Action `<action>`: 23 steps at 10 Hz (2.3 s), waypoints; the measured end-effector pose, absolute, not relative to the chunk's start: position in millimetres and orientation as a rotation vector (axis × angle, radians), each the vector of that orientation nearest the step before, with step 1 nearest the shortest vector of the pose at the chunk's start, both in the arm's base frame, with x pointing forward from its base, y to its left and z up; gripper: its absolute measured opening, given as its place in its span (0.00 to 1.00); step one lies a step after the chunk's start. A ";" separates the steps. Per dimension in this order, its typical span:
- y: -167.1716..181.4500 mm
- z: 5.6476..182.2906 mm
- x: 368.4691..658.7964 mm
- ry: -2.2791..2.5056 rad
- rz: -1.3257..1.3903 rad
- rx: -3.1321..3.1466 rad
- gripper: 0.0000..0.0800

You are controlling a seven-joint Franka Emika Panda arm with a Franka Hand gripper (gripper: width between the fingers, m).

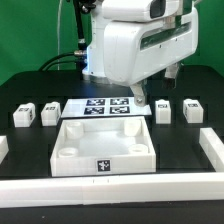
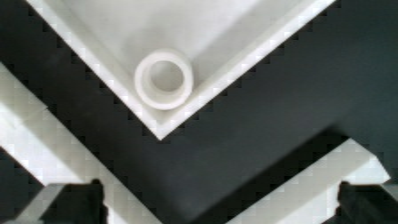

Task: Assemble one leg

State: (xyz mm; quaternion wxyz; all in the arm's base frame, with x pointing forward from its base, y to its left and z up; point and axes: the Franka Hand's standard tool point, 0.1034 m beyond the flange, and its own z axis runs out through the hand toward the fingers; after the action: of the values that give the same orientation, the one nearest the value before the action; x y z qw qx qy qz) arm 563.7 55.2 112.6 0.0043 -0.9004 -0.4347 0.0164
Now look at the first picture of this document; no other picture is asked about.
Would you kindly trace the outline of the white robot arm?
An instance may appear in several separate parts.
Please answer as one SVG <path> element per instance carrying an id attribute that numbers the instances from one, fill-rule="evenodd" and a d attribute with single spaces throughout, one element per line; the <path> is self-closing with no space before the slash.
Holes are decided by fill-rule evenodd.
<path id="1" fill-rule="evenodd" d="M 148 77 L 163 72 L 163 85 L 176 87 L 181 61 L 198 45 L 195 0 L 91 0 L 82 8 L 92 28 L 86 80 L 128 86 L 138 106 Z"/>

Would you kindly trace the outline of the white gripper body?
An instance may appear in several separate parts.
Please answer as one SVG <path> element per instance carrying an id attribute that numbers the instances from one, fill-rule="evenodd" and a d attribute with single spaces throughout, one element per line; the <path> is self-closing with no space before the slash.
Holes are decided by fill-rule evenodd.
<path id="1" fill-rule="evenodd" d="M 106 77 L 131 86 L 192 55 L 198 44 L 198 12 L 183 15 L 179 27 L 166 29 L 164 20 L 149 23 L 112 21 L 104 30 Z"/>

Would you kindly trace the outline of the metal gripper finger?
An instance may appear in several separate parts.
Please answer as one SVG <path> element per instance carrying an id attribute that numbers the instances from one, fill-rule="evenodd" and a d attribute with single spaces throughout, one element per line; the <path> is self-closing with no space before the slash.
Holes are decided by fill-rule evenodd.
<path id="1" fill-rule="evenodd" d="M 146 105 L 146 92 L 145 87 L 142 82 L 136 83 L 130 87 L 133 96 L 134 96 L 134 103 L 137 106 L 145 106 Z"/>
<path id="2" fill-rule="evenodd" d="M 181 65 L 179 63 L 168 66 L 165 70 L 163 78 L 163 87 L 166 89 L 174 89 Z"/>

